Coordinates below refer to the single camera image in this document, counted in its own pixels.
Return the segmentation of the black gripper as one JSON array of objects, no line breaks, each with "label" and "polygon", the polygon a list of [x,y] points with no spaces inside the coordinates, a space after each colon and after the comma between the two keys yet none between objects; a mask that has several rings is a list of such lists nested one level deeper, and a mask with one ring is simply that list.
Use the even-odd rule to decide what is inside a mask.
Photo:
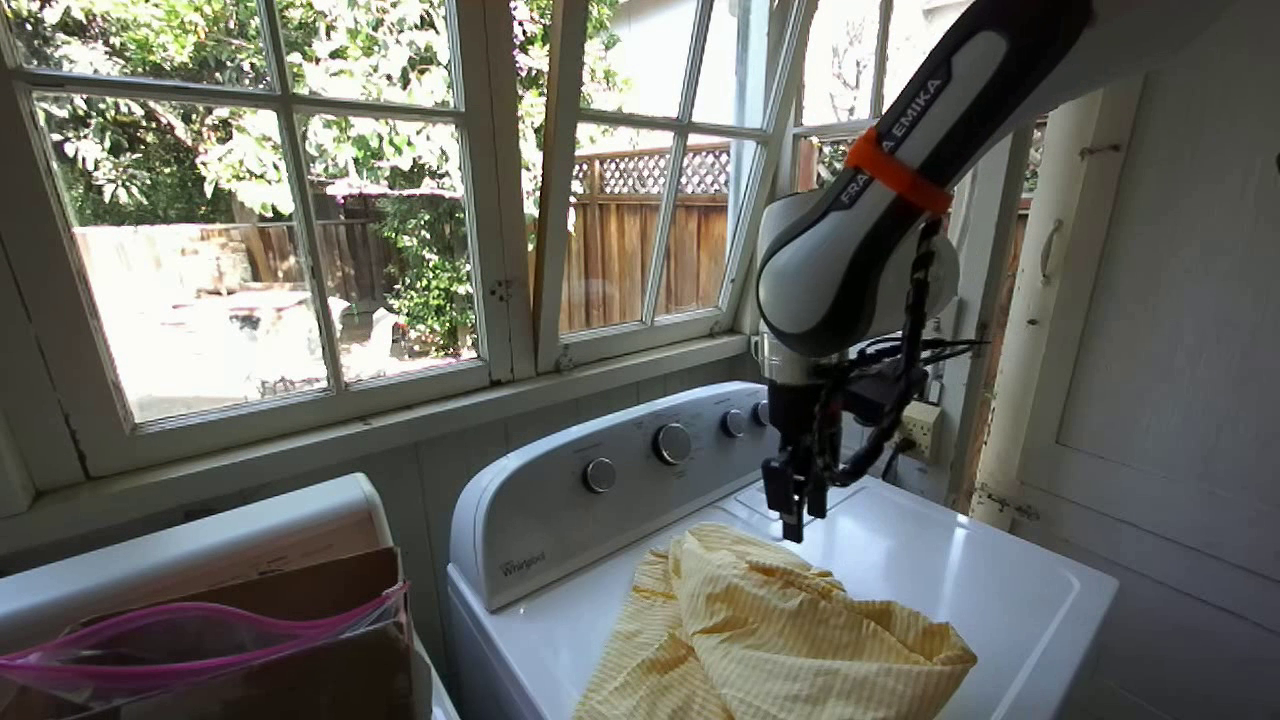
[{"label": "black gripper", "polygon": [[784,541],[804,541],[804,518],[828,520],[828,489],[840,463],[840,406],[819,383],[774,383],[769,419],[782,448],[765,459],[769,508],[784,520]]}]

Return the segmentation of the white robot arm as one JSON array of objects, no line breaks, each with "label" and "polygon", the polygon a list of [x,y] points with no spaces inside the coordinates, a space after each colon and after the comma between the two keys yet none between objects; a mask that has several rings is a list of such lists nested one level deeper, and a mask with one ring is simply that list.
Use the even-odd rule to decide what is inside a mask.
[{"label": "white robot arm", "polygon": [[1200,37],[1229,0],[974,0],[818,192],[765,211],[765,501],[784,541],[897,435],[946,305],[953,186],[1008,134]]}]

